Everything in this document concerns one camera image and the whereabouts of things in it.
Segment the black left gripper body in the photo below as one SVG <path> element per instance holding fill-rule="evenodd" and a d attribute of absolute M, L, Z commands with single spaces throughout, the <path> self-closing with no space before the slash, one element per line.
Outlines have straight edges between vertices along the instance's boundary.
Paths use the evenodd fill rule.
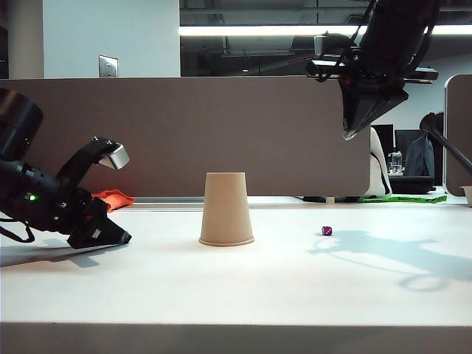
<path fill-rule="evenodd" d="M 95 217 L 102 213 L 107 214 L 106 202 L 80 188 L 64 207 L 55 205 L 47 230 L 68 235 L 67 243 L 73 248 L 73 234 L 95 227 Z"/>

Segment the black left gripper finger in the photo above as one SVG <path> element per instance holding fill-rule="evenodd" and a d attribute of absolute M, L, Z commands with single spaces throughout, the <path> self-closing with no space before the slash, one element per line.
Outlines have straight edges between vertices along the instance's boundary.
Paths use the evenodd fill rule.
<path fill-rule="evenodd" d="M 113 222 L 106 213 L 95 217 L 94 239 L 98 243 L 128 243 L 132 236 Z"/>
<path fill-rule="evenodd" d="M 73 234 L 73 248 L 84 249 L 97 246 L 120 245 L 128 242 L 128 233 L 121 228 L 91 229 Z"/>

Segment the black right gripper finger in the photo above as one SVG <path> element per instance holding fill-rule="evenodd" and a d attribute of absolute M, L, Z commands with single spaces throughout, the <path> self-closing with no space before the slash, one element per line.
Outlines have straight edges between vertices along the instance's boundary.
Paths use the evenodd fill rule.
<path fill-rule="evenodd" d="M 386 112 L 390 111 L 397 105 L 401 104 L 408 98 L 408 94 L 401 88 L 400 89 L 394 88 L 393 90 L 388 90 L 386 93 L 384 92 L 370 92 L 370 93 L 380 95 L 384 99 L 384 104 L 380 111 L 379 117 L 381 117 L 382 115 L 384 115 Z"/>
<path fill-rule="evenodd" d="M 340 80 L 343 100 L 343 137 L 352 139 L 380 116 L 382 96 L 362 91 Z"/>

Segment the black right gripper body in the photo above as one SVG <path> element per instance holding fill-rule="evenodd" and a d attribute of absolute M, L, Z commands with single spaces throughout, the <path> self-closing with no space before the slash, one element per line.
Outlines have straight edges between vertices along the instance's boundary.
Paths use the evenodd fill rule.
<path fill-rule="evenodd" d="M 401 46 L 328 46 L 317 49 L 308 61 L 308 76 L 319 82 L 340 80 L 346 84 L 358 80 L 367 85 L 393 83 L 433 83 L 439 73 L 420 66 L 421 54 Z"/>

